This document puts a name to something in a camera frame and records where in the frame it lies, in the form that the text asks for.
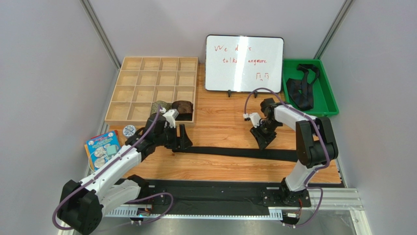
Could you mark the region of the black tie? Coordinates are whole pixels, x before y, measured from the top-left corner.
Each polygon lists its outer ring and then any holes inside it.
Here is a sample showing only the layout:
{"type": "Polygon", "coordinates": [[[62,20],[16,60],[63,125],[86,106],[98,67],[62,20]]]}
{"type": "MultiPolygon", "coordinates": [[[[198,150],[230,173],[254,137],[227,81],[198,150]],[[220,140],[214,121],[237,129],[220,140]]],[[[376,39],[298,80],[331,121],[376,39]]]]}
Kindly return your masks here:
{"type": "Polygon", "coordinates": [[[276,160],[294,162],[298,161],[295,150],[286,149],[250,149],[250,148],[226,148],[226,147],[207,147],[207,146],[193,146],[186,149],[174,149],[177,153],[193,153],[193,154],[208,154],[221,155],[230,157],[243,157],[263,160],[276,160]]]}

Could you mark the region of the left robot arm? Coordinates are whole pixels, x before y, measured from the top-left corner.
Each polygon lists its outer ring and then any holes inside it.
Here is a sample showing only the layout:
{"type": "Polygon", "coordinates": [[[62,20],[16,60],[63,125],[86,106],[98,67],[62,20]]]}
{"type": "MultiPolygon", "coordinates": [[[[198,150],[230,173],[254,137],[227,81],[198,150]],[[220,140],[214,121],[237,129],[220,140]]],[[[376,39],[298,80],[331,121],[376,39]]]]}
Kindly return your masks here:
{"type": "Polygon", "coordinates": [[[145,179],[131,175],[122,183],[118,181],[159,146],[172,150],[192,146],[185,126],[176,125],[178,115],[176,109],[159,109],[144,127],[130,134],[121,149],[101,168],[78,182],[69,180],[52,214],[54,226],[89,235],[104,216],[119,206],[149,202],[153,196],[145,179]]]}

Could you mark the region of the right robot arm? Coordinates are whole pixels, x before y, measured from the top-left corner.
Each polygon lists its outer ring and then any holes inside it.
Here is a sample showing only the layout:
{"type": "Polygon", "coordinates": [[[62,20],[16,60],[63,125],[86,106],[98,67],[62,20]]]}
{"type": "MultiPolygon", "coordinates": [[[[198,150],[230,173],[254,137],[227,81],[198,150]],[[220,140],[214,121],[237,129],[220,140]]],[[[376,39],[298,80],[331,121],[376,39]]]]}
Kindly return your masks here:
{"type": "Polygon", "coordinates": [[[287,125],[296,133],[297,162],[291,173],[283,178],[279,190],[282,204],[292,205],[301,200],[310,179],[318,170],[328,167],[338,157],[338,147],[332,125],[327,117],[315,117],[295,109],[287,102],[272,98],[262,101],[258,113],[244,113],[260,150],[264,150],[277,136],[276,128],[287,125]]]}

